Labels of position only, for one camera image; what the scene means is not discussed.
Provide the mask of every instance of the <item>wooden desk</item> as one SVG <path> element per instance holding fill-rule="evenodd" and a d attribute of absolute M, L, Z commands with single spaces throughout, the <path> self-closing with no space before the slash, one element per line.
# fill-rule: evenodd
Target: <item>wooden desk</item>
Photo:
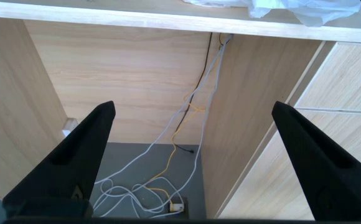
<path fill-rule="evenodd" d="M 110 141 L 153 142 L 197 82 L 209 32 L 209 63 L 219 33 L 237 35 L 205 129 L 207 216 L 312 218 L 271 109 L 295 106 L 361 160 L 361 10 L 305 27 L 287 11 L 250 19 L 180 0 L 0 1 L 0 197 L 63 139 L 67 118 L 104 101 L 117 108 Z M 176 142 L 197 144 L 202 117 Z"/>

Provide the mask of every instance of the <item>wood grain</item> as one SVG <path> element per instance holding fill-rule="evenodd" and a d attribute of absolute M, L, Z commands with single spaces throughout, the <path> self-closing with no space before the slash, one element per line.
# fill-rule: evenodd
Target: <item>wood grain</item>
<path fill-rule="evenodd" d="M 252 19 L 246 8 L 201 7 L 181 0 L 1 0 L 0 17 L 361 42 L 361 9 L 322 27 L 306 27 L 285 10 Z"/>
<path fill-rule="evenodd" d="M 24 23 L 0 19 L 0 198 L 63 139 L 66 119 Z"/>
<path fill-rule="evenodd" d="M 361 114 L 300 112 L 361 162 Z M 313 220 L 277 132 L 220 218 Z"/>
<path fill-rule="evenodd" d="M 209 33 L 25 21 L 70 118 L 78 122 L 102 102 L 113 100 L 111 142 L 152 143 L 181 108 L 203 70 Z M 213 35 L 209 64 L 218 52 Z M 193 100 L 204 106 L 213 90 L 211 74 Z M 181 116 L 160 143 L 170 143 Z M 203 113 L 177 135 L 198 144 Z"/>
<path fill-rule="evenodd" d="M 297 107 L 361 111 L 361 44 L 337 43 Z"/>
<path fill-rule="evenodd" d="M 236 35 L 225 52 L 202 149 L 207 216 L 215 217 L 321 42 Z"/>

